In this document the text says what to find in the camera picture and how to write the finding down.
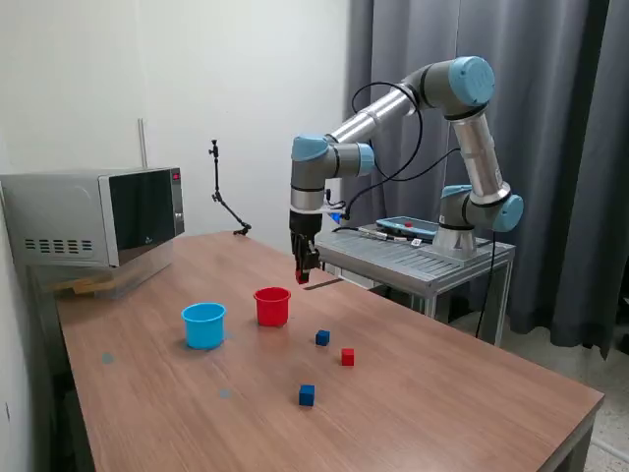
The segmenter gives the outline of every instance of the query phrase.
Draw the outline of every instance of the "metal cart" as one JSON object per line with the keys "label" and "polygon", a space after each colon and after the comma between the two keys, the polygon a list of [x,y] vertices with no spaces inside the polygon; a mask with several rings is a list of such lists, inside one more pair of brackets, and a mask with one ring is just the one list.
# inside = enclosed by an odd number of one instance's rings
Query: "metal cart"
{"label": "metal cart", "polygon": [[[432,245],[382,241],[355,231],[319,233],[320,259],[413,295],[413,309],[447,323],[448,292],[489,272],[491,243],[477,239],[477,253],[467,259],[445,257]],[[515,246],[496,243],[491,286],[480,338],[500,344]]]}

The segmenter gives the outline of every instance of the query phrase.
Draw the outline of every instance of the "red cup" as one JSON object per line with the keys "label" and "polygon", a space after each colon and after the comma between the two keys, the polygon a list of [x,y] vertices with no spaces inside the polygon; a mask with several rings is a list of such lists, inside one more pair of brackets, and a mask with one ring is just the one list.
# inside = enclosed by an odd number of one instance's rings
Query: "red cup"
{"label": "red cup", "polygon": [[285,288],[267,287],[254,294],[257,303],[257,323],[260,326],[283,326],[288,322],[288,299]]}

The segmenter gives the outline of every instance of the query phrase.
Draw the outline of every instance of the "gray curtain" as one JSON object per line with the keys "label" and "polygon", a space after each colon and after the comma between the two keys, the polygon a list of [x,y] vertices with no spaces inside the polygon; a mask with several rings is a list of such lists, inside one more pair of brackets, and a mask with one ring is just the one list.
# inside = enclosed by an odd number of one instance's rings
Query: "gray curtain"
{"label": "gray curtain", "polygon": [[[551,330],[561,346],[593,344],[606,356],[629,254],[629,2],[626,0],[355,0],[348,90],[399,82],[461,55],[487,59],[496,94],[487,118],[502,174],[525,199],[517,230],[511,328]],[[382,96],[372,88],[359,105]],[[440,113],[424,113],[418,158],[401,176],[457,146]],[[408,157],[417,122],[373,140],[391,173]],[[344,184],[347,200],[376,174]],[[467,183],[453,154],[420,180],[387,183],[356,202],[352,222],[393,215],[435,220],[443,185]]]}

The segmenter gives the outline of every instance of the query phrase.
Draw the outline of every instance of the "microwave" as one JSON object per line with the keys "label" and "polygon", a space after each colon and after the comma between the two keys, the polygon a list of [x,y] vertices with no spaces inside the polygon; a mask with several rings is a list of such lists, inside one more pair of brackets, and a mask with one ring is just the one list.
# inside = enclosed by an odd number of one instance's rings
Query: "microwave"
{"label": "microwave", "polygon": [[122,266],[184,232],[177,167],[0,176],[14,258]]}

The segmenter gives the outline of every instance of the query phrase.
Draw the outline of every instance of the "red cube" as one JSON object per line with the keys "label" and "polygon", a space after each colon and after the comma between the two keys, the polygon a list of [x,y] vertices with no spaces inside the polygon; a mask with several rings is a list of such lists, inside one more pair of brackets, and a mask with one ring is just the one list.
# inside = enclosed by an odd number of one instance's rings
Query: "red cube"
{"label": "red cube", "polygon": [[354,365],[354,349],[341,349],[341,366],[351,367]]}

